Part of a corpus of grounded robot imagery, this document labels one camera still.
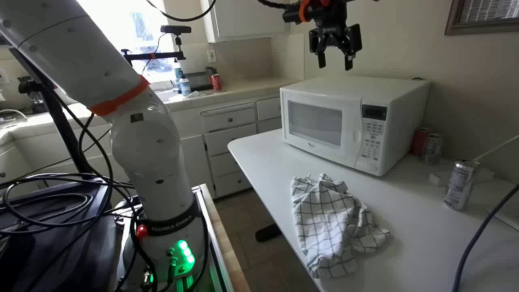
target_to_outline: white microwave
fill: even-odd
[[[283,86],[281,139],[380,176],[408,150],[426,95],[426,81],[345,73]]]

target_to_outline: white checkered towel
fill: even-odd
[[[345,183],[333,183],[325,173],[319,180],[293,178],[291,201],[299,248],[312,277],[353,272],[354,253],[372,253],[388,236],[367,207],[346,194]]]

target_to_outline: picture frame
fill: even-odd
[[[445,35],[519,30],[519,0],[452,0]]]

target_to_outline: white table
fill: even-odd
[[[348,193],[392,232],[385,248],[358,256],[351,275],[314,279],[320,290],[450,290],[466,241],[486,210],[512,188],[502,180],[476,183],[466,210],[457,212],[442,204],[444,188],[427,183],[432,167],[414,157],[374,178],[283,144],[280,129],[231,141],[228,149],[301,261],[290,202],[293,176],[324,172],[343,180]],[[487,225],[466,261],[461,290],[519,290],[519,232],[499,220]]]

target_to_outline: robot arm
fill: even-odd
[[[147,81],[134,73],[77,1],[0,0],[0,30],[67,95],[111,123],[111,154],[144,206],[147,236],[139,243],[155,267],[155,282],[170,279],[166,253],[178,240],[200,256],[202,222],[194,215],[197,207],[178,131]],[[135,261],[129,287],[139,287],[144,267],[142,259]]]
[[[309,51],[317,55],[319,68],[325,66],[325,47],[337,47],[343,53],[345,69],[353,68],[354,53],[361,48],[359,26],[345,26],[346,1],[350,0],[301,0],[293,4],[257,0],[270,8],[281,8],[285,22],[314,21],[307,32]]]

